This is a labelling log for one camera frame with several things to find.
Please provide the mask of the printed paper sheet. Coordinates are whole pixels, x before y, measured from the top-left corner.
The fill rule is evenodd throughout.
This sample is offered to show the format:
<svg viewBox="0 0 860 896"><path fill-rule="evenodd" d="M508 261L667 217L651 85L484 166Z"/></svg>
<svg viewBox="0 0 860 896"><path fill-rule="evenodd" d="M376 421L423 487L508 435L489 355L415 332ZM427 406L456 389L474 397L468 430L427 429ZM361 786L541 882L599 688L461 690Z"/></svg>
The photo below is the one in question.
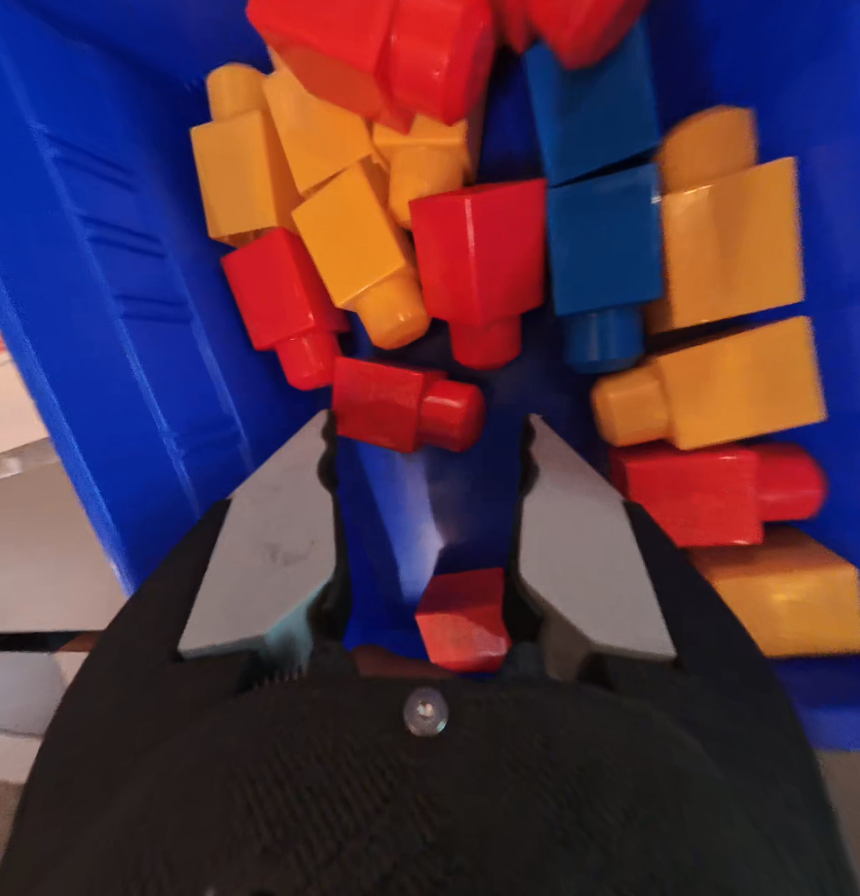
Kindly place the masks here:
<svg viewBox="0 0 860 896"><path fill-rule="evenodd" d="M56 462L50 435L0 332L0 479Z"/></svg>

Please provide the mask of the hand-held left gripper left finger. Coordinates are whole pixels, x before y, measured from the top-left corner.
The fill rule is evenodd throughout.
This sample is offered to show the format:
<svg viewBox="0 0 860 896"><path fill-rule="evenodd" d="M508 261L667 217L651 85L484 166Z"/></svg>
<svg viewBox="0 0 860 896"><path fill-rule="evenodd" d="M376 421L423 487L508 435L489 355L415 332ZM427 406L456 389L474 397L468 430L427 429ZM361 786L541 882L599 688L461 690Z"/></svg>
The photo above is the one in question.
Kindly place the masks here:
<svg viewBox="0 0 860 896"><path fill-rule="evenodd" d="M235 489L178 642L185 659L308 662L351 608L336 427L322 410Z"/></svg>

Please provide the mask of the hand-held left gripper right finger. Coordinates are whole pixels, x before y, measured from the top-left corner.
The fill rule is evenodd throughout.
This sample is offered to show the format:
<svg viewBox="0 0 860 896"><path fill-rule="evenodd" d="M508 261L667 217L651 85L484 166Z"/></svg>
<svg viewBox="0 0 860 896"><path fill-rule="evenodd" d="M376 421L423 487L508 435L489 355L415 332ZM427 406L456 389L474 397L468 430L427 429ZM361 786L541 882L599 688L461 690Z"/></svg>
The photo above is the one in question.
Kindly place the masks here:
<svg viewBox="0 0 860 896"><path fill-rule="evenodd" d="M594 655L670 664L677 650L625 502L537 414L527 416L514 517L508 624L549 678Z"/></svg>

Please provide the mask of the pile of mixed mega blocks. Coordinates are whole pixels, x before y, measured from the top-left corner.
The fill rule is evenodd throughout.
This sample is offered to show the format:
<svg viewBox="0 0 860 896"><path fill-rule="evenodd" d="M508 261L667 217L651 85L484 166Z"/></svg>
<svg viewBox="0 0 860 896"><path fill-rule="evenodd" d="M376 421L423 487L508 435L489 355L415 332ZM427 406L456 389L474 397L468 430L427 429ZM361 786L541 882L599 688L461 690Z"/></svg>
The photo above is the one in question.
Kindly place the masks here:
<svg viewBox="0 0 860 896"><path fill-rule="evenodd" d="M650 335L799 303L794 158L758 161L754 113L715 106L675 126L653 164L414 198L424 299L458 363L492 369L521 343L519 300L544 267L591 391L609 478L692 563L768 658L860 655L860 572L794 527L825 501L813 458L764 435L826 417L815 336L796 316L641 357ZM436 666L494 671L518 640L503 567L436 575L416 621Z"/></svg>

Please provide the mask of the blue plastic bin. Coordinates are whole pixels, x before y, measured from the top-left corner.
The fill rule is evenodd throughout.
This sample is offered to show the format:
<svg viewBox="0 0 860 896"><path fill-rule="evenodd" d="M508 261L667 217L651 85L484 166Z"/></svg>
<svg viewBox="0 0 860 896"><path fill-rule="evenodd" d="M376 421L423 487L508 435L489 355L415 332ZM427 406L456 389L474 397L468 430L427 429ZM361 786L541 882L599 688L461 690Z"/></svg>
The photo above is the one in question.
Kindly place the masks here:
<svg viewBox="0 0 860 896"><path fill-rule="evenodd" d="M189 129L205 78L268 69L245 2L0 2L0 330L112 562L133 592L200 515L318 409L256 352L209 238ZM660 120L751 106L767 160L800 163L806 294L828 420L792 431L830 492L805 529L860 569L860 2L653 2ZM415 461L349 442L346 524L357 610L348 638L414 652L401 622L434 563L500 566L517 442L536 412L606 456L591 379L555 319L480 374L488 431Z"/></svg>

